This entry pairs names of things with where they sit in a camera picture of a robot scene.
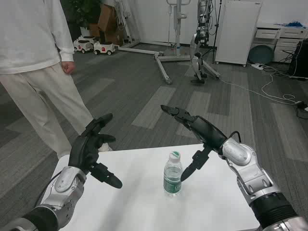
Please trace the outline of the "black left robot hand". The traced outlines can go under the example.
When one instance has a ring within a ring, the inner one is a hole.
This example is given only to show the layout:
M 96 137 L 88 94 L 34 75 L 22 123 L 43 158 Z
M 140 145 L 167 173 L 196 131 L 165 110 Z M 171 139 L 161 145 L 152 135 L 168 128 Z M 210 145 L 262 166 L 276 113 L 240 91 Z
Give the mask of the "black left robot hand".
M 101 130 L 113 119 L 113 114 L 105 114 L 93 119 L 79 135 L 72 146 L 68 165 L 79 168 L 86 175 L 90 173 L 100 182 L 104 182 L 114 188 L 120 189 L 121 180 L 108 170 L 102 163 L 97 163 L 99 148 L 104 143 L 115 142 L 111 135 L 101 134 Z

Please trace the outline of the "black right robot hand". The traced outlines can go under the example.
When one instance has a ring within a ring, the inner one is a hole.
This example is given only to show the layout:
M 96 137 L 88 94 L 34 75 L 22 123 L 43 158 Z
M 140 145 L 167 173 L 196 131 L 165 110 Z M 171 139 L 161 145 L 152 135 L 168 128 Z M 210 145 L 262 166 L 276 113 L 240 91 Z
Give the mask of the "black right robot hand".
M 211 151 L 219 151 L 227 137 L 212 123 L 201 116 L 190 115 L 184 109 L 161 105 L 161 109 L 191 131 L 203 143 L 203 150 L 198 150 L 192 157 L 192 163 L 183 171 L 180 181 L 185 181 L 194 171 L 200 170 L 209 159 Z

